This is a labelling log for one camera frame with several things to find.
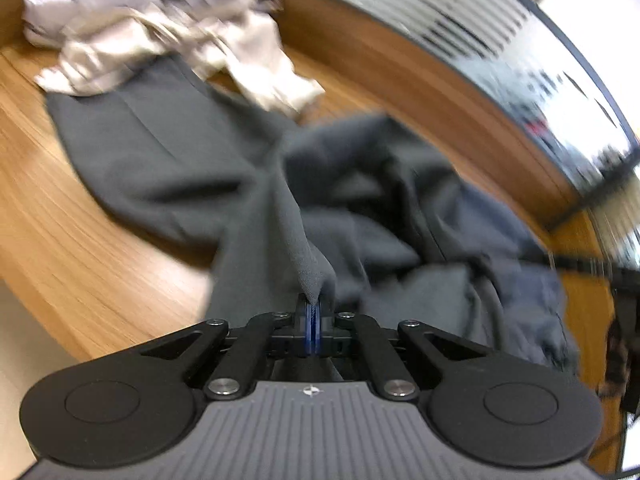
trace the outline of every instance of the white cloth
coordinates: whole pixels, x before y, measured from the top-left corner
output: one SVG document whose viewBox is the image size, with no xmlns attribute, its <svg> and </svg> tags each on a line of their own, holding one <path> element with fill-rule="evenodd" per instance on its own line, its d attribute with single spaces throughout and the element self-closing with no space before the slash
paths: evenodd
<svg viewBox="0 0 640 480">
<path fill-rule="evenodd" d="M 180 52 L 205 79 L 226 69 L 261 107 L 299 114 L 324 91 L 293 72 L 276 23 L 255 0 L 24 0 L 25 35 L 62 47 L 36 82 L 46 91 L 94 95 L 127 80 L 151 57 Z"/>
</svg>

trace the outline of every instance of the round bolt head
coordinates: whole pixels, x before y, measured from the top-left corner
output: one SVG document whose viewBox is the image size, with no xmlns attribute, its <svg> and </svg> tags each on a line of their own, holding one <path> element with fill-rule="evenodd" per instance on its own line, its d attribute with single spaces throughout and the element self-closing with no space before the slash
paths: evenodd
<svg viewBox="0 0 640 480">
<path fill-rule="evenodd" d="M 394 397 L 406 397 L 414 391 L 415 386 L 402 379 L 392 379 L 385 383 L 385 392 Z"/>
<path fill-rule="evenodd" d="M 235 379 L 213 379 L 208 388 L 216 395 L 233 395 L 240 389 L 240 384 Z"/>
</svg>

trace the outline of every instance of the wooden table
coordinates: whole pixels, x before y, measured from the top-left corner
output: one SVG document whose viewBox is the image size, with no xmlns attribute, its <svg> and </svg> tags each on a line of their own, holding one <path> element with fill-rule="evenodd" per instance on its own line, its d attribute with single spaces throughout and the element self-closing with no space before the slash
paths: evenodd
<svg viewBox="0 0 640 480">
<path fill-rule="evenodd" d="M 383 108 L 438 146 L 465 178 L 509 204 L 549 247 L 598 254 L 586 215 L 555 234 L 542 229 L 575 193 L 473 85 L 338 0 L 285 4 L 279 25 L 286 51 L 299 73 L 326 89 L 305 121 Z M 79 360 L 197 322 L 212 286 L 214 254 L 187 253 L 130 230 L 94 202 L 69 165 L 33 83 L 43 67 L 55 64 L 56 53 L 24 41 L 20 14 L 21 0 L 0 0 L 1 277 Z M 563 280 L 566 320 L 582 350 L 582 378 L 595 386 L 604 373 L 612 315 L 608 287 L 575 276 Z M 620 424 L 614 406 L 606 409 L 604 437 Z M 611 470 L 616 451 L 601 454 L 597 468 Z"/>
</svg>

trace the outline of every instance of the dark gray cloth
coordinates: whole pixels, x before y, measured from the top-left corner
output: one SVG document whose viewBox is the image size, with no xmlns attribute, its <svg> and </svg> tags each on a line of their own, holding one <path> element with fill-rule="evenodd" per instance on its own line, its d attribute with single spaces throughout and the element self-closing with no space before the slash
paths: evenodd
<svg viewBox="0 0 640 480">
<path fill-rule="evenodd" d="M 299 295 L 382 326 L 423 322 L 575 371 L 555 272 L 504 205 L 382 115 L 303 128 L 162 57 L 113 92 L 47 96 L 108 211 L 184 246 L 219 245 L 207 317 L 240 326 Z M 484 264 L 470 264 L 473 258 Z"/>
</svg>

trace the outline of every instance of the ribbed gray surface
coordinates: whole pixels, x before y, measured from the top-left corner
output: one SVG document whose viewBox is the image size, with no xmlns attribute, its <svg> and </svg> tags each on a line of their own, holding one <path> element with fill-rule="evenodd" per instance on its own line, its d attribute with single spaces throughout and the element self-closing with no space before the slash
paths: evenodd
<svg viewBox="0 0 640 480">
<path fill-rule="evenodd" d="M 374 396 L 365 383 L 262 382 L 214 402 L 173 449 L 146 463 L 80 471 L 40 462 L 25 480 L 595 480 L 581 463 L 517 472 L 482 465 L 440 442 L 415 406 Z"/>
</svg>

